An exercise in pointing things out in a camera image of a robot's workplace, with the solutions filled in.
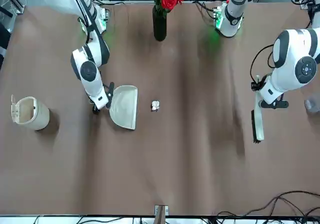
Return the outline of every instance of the brown table surface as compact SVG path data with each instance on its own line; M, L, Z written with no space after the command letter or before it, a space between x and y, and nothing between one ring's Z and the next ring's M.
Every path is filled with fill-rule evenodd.
M76 16L33 7L17 18L0 71L0 214L152 215L157 204L171 215L244 214L281 192L320 192L320 125L304 107L320 75L285 94L288 109L264 110L266 140L252 141L253 57L282 30L305 27L307 14L289 3L251 4L236 37L222 38L183 4L157 42L152 7L111 7L111 56L100 68L105 83L138 88L135 131L115 126L107 110L92 114L70 64L85 40ZM270 51L254 75L269 72ZM49 126L14 124L11 94L45 103ZM150 112L152 100L159 112ZM319 206L314 197L288 199ZM279 201L275 214L293 213Z

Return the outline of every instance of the brown tablecloth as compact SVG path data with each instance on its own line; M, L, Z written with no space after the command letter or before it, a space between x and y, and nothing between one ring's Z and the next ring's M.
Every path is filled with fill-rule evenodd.
M33 7L17 18L0 71L0 214L152 215L158 204L170 215L244 214L284 191L320 192L319 125L304 108L319 75L285 94L288 109L264 110L266 140L252 142L252 59L282 30L303 28L307 14L251 4L237 36L223 38L194 4L183 4L157 42L152 7L112 6L104 35L111 56L103 81L138 88L135 131L115 126L107 110L92 114L70 64L85 41L76 16ZM254 74L269 72L269 53ZM14 124L11 94L45 103L49 126ZM158 112L150 112L152 100ZM288 198L303 210L319 205ZM279 203L275 214L293 213Z

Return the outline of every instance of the green light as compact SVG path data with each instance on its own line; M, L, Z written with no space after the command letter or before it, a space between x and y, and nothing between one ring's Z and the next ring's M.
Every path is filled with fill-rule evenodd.
M215 25L215 27L216 27L217 29L220 29L220 28L221 28L221 25L222 25L223 20L224 20L224 16L223 16L223 15L220 15L220 17L216 20L216 25Z

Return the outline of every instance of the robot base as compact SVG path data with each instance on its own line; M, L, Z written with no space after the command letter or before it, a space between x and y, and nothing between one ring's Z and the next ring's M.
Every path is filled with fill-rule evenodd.
M94 8L96 9L96 17L95 17L95 24L98 27L98 30L100 34L102 34L104 31L107 30L108 20L109 20L109 10L105 9L101 6L94 5ZM80 21L82 30L87 34L87 29L85 25Z
M243 18L236 25L231 25L225 15L226 7L227 4L223 3L214 9L214 27L222 36L232 38L240 29Z

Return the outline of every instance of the vase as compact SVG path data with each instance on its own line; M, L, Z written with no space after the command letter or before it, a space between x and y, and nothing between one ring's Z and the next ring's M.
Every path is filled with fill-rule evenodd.
M167 36L167 19L156 11L156 6L152 9L153 35L154 38L161 42Z

